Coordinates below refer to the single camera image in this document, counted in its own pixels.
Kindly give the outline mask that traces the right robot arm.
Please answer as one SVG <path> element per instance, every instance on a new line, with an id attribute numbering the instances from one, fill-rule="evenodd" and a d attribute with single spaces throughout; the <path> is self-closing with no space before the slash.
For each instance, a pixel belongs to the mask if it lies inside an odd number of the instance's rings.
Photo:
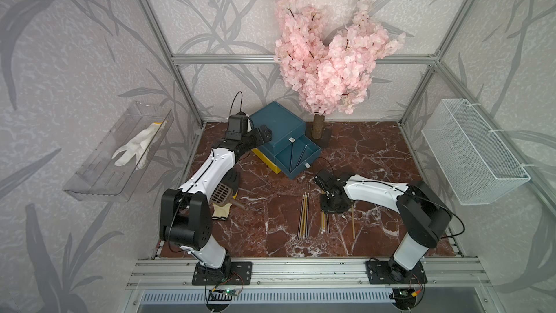
<path id="1" fill-rule="evenodd" d="M 412 271 L 430 249 L 437 247 L 454 214 L 424 182 L 387 183 L 344 173 L 337 177 L 321 170 L 314 178 L 321 189 L 321 211 L 347 212 L 354 201 L 385 207 L 399 214 L 406 235 L 390 260 L 398 272 Z"/>

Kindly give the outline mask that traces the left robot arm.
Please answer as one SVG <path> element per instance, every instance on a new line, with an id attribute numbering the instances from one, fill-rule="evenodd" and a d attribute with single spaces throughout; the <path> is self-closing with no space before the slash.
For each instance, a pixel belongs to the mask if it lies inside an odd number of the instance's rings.
<path id="1" fill-rule="evenodd" d="M 225 175 L 248 151 L 272 140 L 265 125 L 247 133 L 226 136 L 213 146 L 201 168 L 178 189 L 168 189 L 161 199 L 159 238 L 192 254 L 200 265 L 228 271 L 227 250 L 211 235 L 209 200 Z"/>

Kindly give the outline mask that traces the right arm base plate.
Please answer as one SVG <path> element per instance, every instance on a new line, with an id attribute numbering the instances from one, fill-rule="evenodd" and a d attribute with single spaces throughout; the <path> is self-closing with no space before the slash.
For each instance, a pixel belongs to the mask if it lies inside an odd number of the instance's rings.
<path id="1" fill-rule="evenodd" d="M 427 284 L 427 276 L 421 261 L 412 270 L 407 270 L 393 259 L 378 260 L 371 258 L 366 261 L 366 274 L 370 284 L 378 285 L 409 285 L 410 283 Z"/>

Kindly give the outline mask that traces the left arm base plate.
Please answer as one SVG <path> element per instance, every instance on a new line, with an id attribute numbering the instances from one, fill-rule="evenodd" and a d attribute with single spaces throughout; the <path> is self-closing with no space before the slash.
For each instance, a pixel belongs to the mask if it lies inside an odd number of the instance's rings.
<path id="1" fill-rule="evenodd" d="M 253 275 L 253 262 L 225 262 L 219 269 L 195 266 L 192 285 L 250 285 Z"/>

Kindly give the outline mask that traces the teal drawer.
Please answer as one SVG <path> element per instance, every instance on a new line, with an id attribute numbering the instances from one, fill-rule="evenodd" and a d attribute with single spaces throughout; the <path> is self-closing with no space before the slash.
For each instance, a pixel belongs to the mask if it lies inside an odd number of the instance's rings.
<path id="1" fill-rule="evenodd" d="M 320 157 L 322 149 L 307 136 L 301 136 L 296 139 L 293 149 L 292 171 L 290 172 L 288 168 L 290 160 L 290 146 L 291 143 L 276 155 L 275 164 L 289 179 L 293 180 L 313 165 L 313 163 Z"/>

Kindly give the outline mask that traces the teal yellow drawer box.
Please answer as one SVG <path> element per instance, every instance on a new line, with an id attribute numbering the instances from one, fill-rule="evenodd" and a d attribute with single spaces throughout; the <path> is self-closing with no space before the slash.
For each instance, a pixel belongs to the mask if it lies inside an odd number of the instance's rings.
<path id="1" fill-rule="evenodd" d="M 253 113 L 250 119 L 255 127 L 266 125 L 272 131 L 272 140 L 255 149 L 255 154 L 271 170 L 282 172 L 275 164 L 275 157 L 291 143 L 289 138 L 306 136 L 306 122 L 276 101 Z"/>

